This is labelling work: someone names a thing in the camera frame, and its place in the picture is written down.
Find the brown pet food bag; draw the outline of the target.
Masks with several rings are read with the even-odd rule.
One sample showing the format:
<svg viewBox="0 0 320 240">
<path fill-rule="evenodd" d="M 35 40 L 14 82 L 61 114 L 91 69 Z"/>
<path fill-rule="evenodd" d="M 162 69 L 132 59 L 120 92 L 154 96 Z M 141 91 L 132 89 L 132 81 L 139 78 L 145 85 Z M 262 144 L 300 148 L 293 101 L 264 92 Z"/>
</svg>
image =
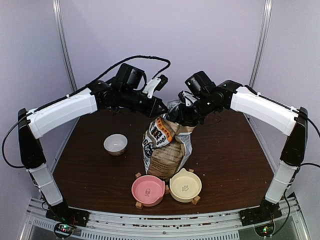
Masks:
<svg viewBox="0 0 320 240">
<path fill-rule="evenodd" d="M 177 122 L 178 110 L 196 101 L 192 93 L 182 91 L 168 102 L 168 112 L 155 118 L 143 135 L 142 153 L 145 173 L 168 182 L 192 154 L 194 126 Z"/>
</svg>

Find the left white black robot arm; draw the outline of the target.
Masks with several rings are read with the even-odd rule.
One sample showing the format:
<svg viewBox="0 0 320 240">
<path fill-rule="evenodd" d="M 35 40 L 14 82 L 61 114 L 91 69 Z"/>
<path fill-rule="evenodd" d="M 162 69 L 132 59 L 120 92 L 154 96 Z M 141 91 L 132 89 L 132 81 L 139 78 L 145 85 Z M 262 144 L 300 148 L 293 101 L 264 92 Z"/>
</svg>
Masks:
<svg viewBox="0 0 320 240">
<path fill-rule="evenodd" d="M 143 70 L 121 64 L 108 81 L 94 80 L 82 89 L 44 106 L 19 111 L 18 142 L 23 166 L 33 177 L 52 213 L 61 222 L 72 218 L 72 211 L 64 205 L 64 197 L 46 164 L 39 139 L 51 130 L 81 116 L 104 109 L 126 108 L 153 118 L 167 112 L 163 101 L 154 96 L 168 82 L 163 74 L 156 74 L 141 90 L 137 87 L 145 79 Z"/>
</svg>

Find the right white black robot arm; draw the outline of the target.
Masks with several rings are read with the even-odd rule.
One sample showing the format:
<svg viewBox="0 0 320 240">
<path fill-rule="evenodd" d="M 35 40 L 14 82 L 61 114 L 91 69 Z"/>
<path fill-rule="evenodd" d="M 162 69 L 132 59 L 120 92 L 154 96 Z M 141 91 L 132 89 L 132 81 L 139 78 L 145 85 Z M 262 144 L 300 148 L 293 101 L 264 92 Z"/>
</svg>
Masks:
<svg viewBox="0 0 320 240">
<path fill-rule="evenodd" d="M 185 84 L 189 91 L 178 94 L 182 102 L 177 114 L 179 124 L 195 126 L 202 124 L 210 113 L 233 110 L 265 122 L 287 137 L 264 204 L 256 210 L 259 220 L 268 220 L 276 212 L 275 204 L 282 199 L 305 158 L 308 111 L 278 103 L 233 80 L 216 85 L 204 71 L 193 74 Z"/>
</svg>

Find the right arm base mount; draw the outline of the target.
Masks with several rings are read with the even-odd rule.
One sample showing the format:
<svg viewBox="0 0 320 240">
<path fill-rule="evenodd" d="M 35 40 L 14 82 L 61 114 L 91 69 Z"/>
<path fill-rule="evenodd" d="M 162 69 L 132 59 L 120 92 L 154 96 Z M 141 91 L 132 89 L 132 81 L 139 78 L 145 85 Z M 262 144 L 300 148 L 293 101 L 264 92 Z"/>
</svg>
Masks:
<svg viewBox="0 0 320 240">
<path fill-rule="evenodd" d="M 279 204 L 262 203 L 253 208 L 246 208 L 239 211 L 242 226 L 256 225 L 263 222 L 271 221 L 282 216 Z"/>
</svg>

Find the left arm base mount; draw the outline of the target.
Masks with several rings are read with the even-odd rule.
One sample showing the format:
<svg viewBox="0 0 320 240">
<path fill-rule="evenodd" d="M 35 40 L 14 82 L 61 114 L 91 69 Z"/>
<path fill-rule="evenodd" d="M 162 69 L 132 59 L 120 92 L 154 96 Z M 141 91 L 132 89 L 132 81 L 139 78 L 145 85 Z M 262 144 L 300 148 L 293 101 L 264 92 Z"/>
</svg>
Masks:
<svg viewBox="0 0 320 240">
<path fill-rule="evenodd" d="M 62 202 L 57 205 L 48 205 L 46 218 L 57 222 L 86 227 L 90 213 L 86 210 L 70 208 L 67 201 L 63 198 Z"/>
</svg>

